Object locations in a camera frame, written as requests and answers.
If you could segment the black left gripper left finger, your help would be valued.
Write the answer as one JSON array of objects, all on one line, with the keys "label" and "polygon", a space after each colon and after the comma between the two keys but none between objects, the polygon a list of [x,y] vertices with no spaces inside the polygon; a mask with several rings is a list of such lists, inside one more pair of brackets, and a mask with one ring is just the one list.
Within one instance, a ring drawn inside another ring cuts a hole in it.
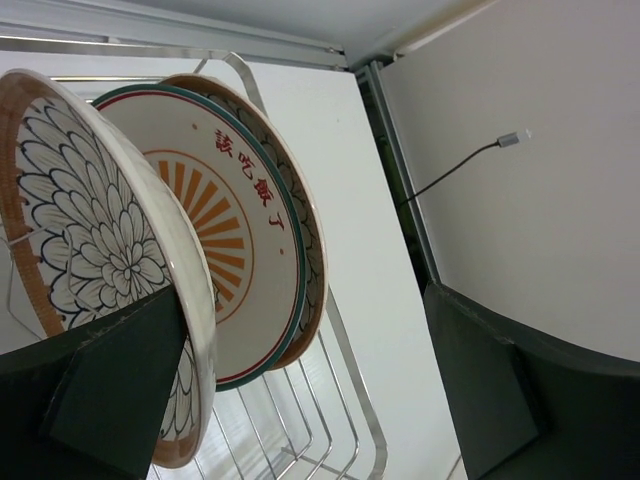
[{"label": "black left gripper left finger", "polygon": [[186,333],[168,286],[3,354],[2,478],[145,478]]}]

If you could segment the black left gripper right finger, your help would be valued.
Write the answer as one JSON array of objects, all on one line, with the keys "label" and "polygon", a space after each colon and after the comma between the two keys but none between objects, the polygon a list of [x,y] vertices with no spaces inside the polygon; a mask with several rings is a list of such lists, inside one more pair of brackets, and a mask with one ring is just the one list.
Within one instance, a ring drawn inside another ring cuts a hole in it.
[{"label": "black left gripper right finger", "polygon": [[426,288],[424,307],[468,478],[638,478],[638,362],[443,285]]}]

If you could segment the floral plate orange rim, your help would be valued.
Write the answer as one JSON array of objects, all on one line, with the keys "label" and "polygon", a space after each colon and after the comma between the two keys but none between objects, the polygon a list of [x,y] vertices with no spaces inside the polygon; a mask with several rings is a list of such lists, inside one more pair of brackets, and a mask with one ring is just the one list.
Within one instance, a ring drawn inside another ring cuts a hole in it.
[{"label": "floral plate orange rim", "polygon": [[201,94],[220,105],[242,123],[275,163],[292,197],[301,223],[307,260],[306,297],[299,326],[292,342],[272,366],[281,369],[299,359],[313,342],[328,296],[328,262],[324,234],[313,196],[298,162],[267,115],[258,106],[224,82],[210,76],[177,74],[161,81]]},{"label": "floral plate orange rim", "polygon": [[188,335],[153,460],[186,465],[215,394],[215,299],[194,227],[140,151],[61,84],[1,77],[1,218],[48,338],[160,289],[177,290]]}]

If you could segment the sunburst plate dark rim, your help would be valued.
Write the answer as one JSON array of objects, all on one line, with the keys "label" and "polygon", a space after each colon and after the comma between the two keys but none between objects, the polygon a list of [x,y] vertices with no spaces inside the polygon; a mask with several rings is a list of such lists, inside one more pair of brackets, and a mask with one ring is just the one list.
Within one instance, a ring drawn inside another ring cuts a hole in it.
[{"label": "sunburst plate dark rim", "polygon": [[229,111],[183,88],[130,85],[93,105],[193,224],[217,295],[218,390],[253,381],[292,342],[306,296],[302,228],[274,162]]}]

